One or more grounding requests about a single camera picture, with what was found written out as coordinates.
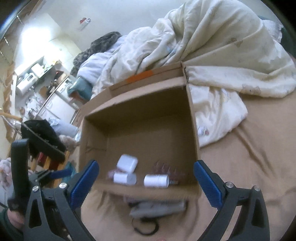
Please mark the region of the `person's left hand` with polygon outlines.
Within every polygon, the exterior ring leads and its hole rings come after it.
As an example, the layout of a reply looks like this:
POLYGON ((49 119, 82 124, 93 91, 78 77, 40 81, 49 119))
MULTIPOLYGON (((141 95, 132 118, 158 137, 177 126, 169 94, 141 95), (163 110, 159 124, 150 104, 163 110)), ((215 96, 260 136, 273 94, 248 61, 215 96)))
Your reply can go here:
POLYGON ((23 231, 25 225, 25 217, 22 213, 18 211, 7 210, 7 216, 10 223, 19 231, 23 231))

